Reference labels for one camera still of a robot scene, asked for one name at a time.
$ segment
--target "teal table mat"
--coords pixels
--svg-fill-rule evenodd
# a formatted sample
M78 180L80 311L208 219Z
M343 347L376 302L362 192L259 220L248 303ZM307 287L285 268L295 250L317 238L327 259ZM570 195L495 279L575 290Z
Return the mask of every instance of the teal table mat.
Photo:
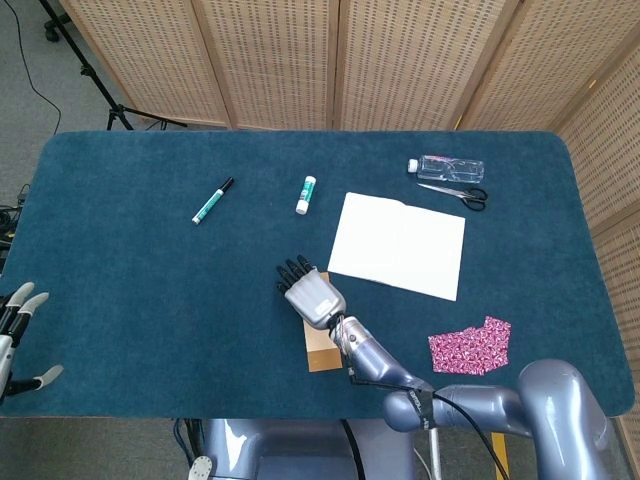
M481 213L415 186L407 159L485 162ZM309 213L295 206L317 177ZM191 218L232 176L198 226ZM15 376L61 363L4 415L379 417L386 392L346 371L308 373L300 318L276 265L326 269L347 192L466 218L458 300L332 275L349 313L436 387L515 387L561 358L608 415L627 411L631 375L563 142L542 132L85 132L45 147L0 292L26 281L51 297L17 351ZM416 256L437 255L408 248ZM436 374L429 335L512 324L510 363L485 376Z

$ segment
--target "scissors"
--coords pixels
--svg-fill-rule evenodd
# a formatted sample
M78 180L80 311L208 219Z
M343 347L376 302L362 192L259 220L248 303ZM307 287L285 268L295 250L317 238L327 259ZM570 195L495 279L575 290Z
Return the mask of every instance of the scissors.
M453 190L451 188L436 187L434 185L426 185L419 183L419 187L428 188L429 190L435 190L436 192L446 193L447 195L453 195L458 197L464 203L464 206L474 212L481 212L487 206L487 199L489 195L481 188L470 188L468 190L460 191Z

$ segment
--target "gray carpet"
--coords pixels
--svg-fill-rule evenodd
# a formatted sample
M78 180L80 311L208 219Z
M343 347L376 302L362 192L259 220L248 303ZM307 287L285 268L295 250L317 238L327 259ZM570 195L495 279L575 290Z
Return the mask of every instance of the gray carpet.
M47 17L39 3L36 0L12 0L11 3L20 17L33 81L62 110L59 131L104 129L106 102L91 80L80 76L80 63L68 45L64 41L45 40L43 23ZM55 2L54 7L61 12ZM73 26L69 30L116 100L122 101L77 30ZM0 85L0 204L13 205L22 185L31 180L40 151L53 133L57 115L29 88L20 60L14 19L2 2ZM129 119L136 127L148 125L134 116ZM115 128L122 129L122 126L117 124ZM426 438L424 434L417 434L415 443L428 461ZM445 480L495 478L491 459L474 433L442 430L440 440ZM509 437L507 449L511 477L536 478L532 442ZM184 479L187 475L186 461L173 441L171 421L167 419L0 418L0 458L0 480L158 480ZM612 478L631 478L615 437L605 459ZM418 478L427 478L421 467L417 470Z

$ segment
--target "white glue stick cap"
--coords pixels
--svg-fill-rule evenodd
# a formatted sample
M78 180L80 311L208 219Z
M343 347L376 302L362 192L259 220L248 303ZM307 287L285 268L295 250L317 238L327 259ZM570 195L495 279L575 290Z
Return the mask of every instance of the white glue stick cap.
M305 202L304 200L298 200L298 205L296 206L296 213L299 213L300 215L306 215L308 209L309 209L309 202Z

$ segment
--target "black scissor handle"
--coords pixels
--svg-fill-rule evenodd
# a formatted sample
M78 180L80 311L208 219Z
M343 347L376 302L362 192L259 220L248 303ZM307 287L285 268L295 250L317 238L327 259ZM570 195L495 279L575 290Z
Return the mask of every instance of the black scissor handle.
M481 188L470 188L465 191L469 196L462 198L465 207L474 212L481 212L487 207L489 195Z

